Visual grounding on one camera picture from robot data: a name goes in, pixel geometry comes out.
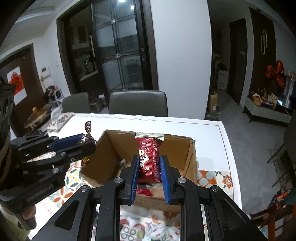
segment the blue gripper pad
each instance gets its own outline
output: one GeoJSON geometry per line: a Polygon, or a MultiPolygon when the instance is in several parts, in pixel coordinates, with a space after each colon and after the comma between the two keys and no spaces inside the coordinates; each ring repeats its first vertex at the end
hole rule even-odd
{"type": "Polygon", "coordinates": [[[138,186],[138,176],[140,171],[140,157],[137,159],[136,167],[133,172],[133,180],[131,183],[131,203],[133,204],[136,198],[137,186],[138,186]]]}
{"type": "Polygon", "coordinates": [[[168,183],[168,176],[166,174],[165,165],[163,163],[163,157],[160,157],[160,175],[163,183],[163,193],[167,204],[170,204],[170,186],[168,183]]]}
{"type": "Polygon", "coordinates": [[[57,152],[59,150],[66,149],[71,146],[76,146],[78,145],[82,136],[83,134],[78,134],[75,136],[70,136],[63,139],[55,140],[53,144],[49,147],[49,150],[57,152]]]}

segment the gray chair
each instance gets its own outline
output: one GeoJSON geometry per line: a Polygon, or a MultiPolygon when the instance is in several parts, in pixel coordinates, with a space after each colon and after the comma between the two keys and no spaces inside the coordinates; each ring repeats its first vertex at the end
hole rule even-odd
{"type": "Polygon", "coordinates": [[[63,99],[62,113],[91,113],[89,95],[87,92],[70,95],[63,99]]]}
{"type": "Polygon", "coordinates": [[[295,141],[296,141],[296,110],[293,110],[290,123],[284,133],[284,143],[275,152],[275,154],[272,155],[272,157],[267,161],[267,163],[270,162],[281,151],[281,149],[283,149],[283,147],[285,147],[285,149],[286,149],[285,153],[288,154],[289,162],[288,162],[288,165],[286,167],[284,174],[282,176],[280,176],[280,178],[276,181],[276,183],[273,184],[272,187],[274,187],[287,173],[290,176],[289,179],[292,179],[293,182],[296,182],[296,180],[295,180],[296,169],[293,169],[293,164],[296,164],[295,141]]]}
{"type": "Polygon", "coordinates": [[[109,114],[168,116],[167,98],[164,92],[155,90],[113,92],[109,114]]]}

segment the gray carpet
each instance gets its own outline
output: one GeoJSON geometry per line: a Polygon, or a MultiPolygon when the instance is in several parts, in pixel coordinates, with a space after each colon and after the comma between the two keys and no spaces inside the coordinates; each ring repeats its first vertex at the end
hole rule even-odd
{"type": "Polygon", "coordinates": [[[266,209],[280,185],[271,186],[277,180],[269,149],[278,149],[283,143],[285,127],[261,123],[249,123],[243,108],[228,95],[218,90],[218,104],[232,147],[242,194],[242,210],[255,213],[266,209]]]}

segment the white table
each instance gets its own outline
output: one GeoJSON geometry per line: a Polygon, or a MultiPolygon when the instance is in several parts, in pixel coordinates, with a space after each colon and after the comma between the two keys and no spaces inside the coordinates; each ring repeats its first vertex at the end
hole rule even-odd
{"type": "Polygon", "coordinates": [[[162,133],[191,137],[195,140],[199,170],[230,171],[234,201],[242,208],[237,168],[222,122],[132,115],[75,114],[59,132],[50,136],[64,138],[85,133],[84,124],[91,121],[91,135],[98,140],[105,130],[162,133]]]}

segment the snack wrapper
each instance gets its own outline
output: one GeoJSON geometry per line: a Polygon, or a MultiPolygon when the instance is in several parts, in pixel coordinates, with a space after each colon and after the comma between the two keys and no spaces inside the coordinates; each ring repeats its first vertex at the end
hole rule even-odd
{"type": "MultiPolygon", "coordinates": [[[[83,143],[83,142],[86,142],[86,141],[90,141],[90,140],[94,140],[96,141],[92,136],[91,136],[91,121],[87,121],[84,125],[84,128],[86,130],[86,133],[85,135],[83,135],[79,141],[79,144],[83,143]]],[[[86,156],[86,157],[83,157],[82,160],[81,160],[81,166],[82,167],[86,167],[87,164],[89,163],[89,157],[86,156]]]]}
{"type": "Polygon", "coordinates": [[[57,119],[48,125],[47,131],[59,131],[73,115],[73,112],[62,113],[57,119]]]}
{"type": "Polygon", "coordinates": [[[164,140],[163,134],[136,133],[139,143],[139,183],[161,183],[158,147],[164,140]]]}

